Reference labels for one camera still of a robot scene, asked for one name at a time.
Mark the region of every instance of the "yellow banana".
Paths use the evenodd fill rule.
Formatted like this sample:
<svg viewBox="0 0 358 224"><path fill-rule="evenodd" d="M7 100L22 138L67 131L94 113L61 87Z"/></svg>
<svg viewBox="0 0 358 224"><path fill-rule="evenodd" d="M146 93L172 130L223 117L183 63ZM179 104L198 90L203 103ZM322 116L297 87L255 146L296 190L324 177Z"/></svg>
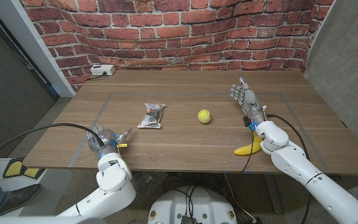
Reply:
<svg viewBox="0 0 358 224"><path fill-rule="evenodd" d="M257 152L260 149L260 143L263 141L260 137L258 137L258 134L254 131L254 146L252 148L252 153ZM236 155L248 155L251 153L251 146L252 144L249 144L248 146L240 147L234 151Z"/></svg>

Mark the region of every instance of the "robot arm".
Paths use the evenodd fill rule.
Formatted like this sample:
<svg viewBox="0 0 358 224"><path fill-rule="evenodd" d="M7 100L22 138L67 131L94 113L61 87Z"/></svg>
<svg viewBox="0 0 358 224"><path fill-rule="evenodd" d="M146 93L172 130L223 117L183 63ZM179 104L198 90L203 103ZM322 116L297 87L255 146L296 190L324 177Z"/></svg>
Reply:
<svg viewBox="0 0 358 224"><path fill-rule="evenodd" d="M315 167L306 158L304 150L289 140L284 130L273 121L261 120L262 109L259 102L256 97L249 97L254 95L254 92L249 90L242 78L240 82L242 87L233 85L231 96L254 122L256 133L264 139L260 146L265 153L271 155L273 164L306 187L339 223L358 224L358 200Z"/></svg>

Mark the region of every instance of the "tennis ball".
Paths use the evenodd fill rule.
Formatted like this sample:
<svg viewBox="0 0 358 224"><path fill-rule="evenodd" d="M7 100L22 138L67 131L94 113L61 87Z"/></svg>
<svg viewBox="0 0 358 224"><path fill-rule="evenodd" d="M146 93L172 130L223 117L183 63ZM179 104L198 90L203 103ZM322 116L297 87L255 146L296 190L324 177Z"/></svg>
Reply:
<svg viewBox="0 0 358 224"><path fill-rule="evenodd" d="M198 120L203 124L208 123L211 120L211 113L208 110L201 110L198 112Z"/></svg>

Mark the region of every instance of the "table leg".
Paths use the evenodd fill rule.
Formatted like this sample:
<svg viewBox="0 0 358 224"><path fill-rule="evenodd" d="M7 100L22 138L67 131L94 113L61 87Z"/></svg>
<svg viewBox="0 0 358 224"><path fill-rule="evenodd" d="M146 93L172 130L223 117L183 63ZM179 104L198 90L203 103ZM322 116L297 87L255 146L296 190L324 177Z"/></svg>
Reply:
<svg viewBox="0 0 358 224"><path fill-rule="evenodd" d="M274 181L274 177L272 174L264 174L266 188L268 190L268 194L272 201L273 210L276 214L283 213L283 208L281 206L280 198L278 197L278 191L276 182Z"/></svg>

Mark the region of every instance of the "wooden table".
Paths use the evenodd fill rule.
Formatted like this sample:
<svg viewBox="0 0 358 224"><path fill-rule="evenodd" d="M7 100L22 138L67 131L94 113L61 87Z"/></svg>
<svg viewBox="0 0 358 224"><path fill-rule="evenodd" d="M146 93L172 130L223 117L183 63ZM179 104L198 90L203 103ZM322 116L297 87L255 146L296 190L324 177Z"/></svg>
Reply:
<svg viewBox="0 0 358 224"><path fill-rule="evenodd" d="M229 96L239 77L256 92L267 113L284 117L301 133L311 161L328 174L358 175L358 140L300 73L242 71L116 71L88 81L56 119L122 133L132 127L129 147L121 150L131 170L240 172L248 156L233 151L251 143L241 107ZM165 103L160 129L136 126L144 103ZM212 121L197 120L207 109ZM290 139L294 132L272 118ZM42 168L97 168L96 154L85 132L71 127L49 129L31 150L24 165ZM252 155L248 173L280 173L262 150Z"/></svg>

